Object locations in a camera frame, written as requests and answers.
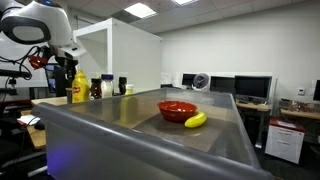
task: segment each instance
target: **ceiling light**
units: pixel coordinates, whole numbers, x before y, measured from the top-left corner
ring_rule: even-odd
[[[141,3],[134,4],[124,10],[139,18],[146,18],[157,14],[151,8]]]
[[[196,2],[198,0],[172,0],[173,2],[179,4],[180,6],[182,5],[186,5],[186,4],[190,4],[190,3],[193,3],[193,2]]]

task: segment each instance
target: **black chair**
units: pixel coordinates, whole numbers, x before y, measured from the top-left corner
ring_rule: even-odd
[[[21,125],[17,122],[20,111],[31,108],[30,100],[2,102],[0,104],[0,137],[12,135],[12,130],[18,132],[21,128]]]
[[[2,179],[8,172],[6,163],[18,157],[20,147],[4,139],[0,139],[0,147],[0,179]]]

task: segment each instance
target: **yellow banana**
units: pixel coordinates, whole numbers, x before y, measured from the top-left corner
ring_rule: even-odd
[[[195,115],[189,118],[184,126],[188,128],[195,128],[201,126],[207,120],[207,116],[203,112],[196,111]]]

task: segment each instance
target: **floor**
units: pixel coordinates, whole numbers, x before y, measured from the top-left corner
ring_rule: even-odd
[[[249,134],[249,138],[252,142],[255,142],[256,126],[258,122],[252,121],[249,125],[246,125],[247,132]],[[267,133],[263,134],[263,144],[265,147]],[[21,143],[21,136],[15,137],[12,139],[17,143]],[[314,151],[312,151],[314,147],[312,144],[304,143],[300,158],[300,163],[298,165],[281,160],[279,158],[275,158],[264,153],[264,148],[257,149],[255,148],[255,152],[257,158],[260,162],[261,167],[269,171],[273,174],[277,179],[283,180],[320,180],[320,156],[315,156]],[[32,144],[30,139],[26,137],[26,144],[24,146],[23,154],[29,154],[33,152]],[[34,159],[32,161],[22,163],[16,166],[14,171],[10,176],[10,179],[26,179],[26,173],[30,172],[36,168],[42,167],[46,165],[46,157],[42,156],[40,158]],[[41,174],[35,175],[30,180],[51,180],[50,176],[43,172]]]
[[[275,177],[284,180],[320,180],[320,159],[312,159],[309,148],[310,145],[305,145],[298,165],[266,155],[264,149],[255,148],[255,152],[262,169]]]

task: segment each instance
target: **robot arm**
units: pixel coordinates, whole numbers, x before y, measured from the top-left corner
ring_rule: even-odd
[[[0,31],[17,43],[47,42],[57,60],[77,60],[85,53],[74,43],[67,14],[52,0],[34,0],[27,6],[14,0],[1,0],[0,12]]]

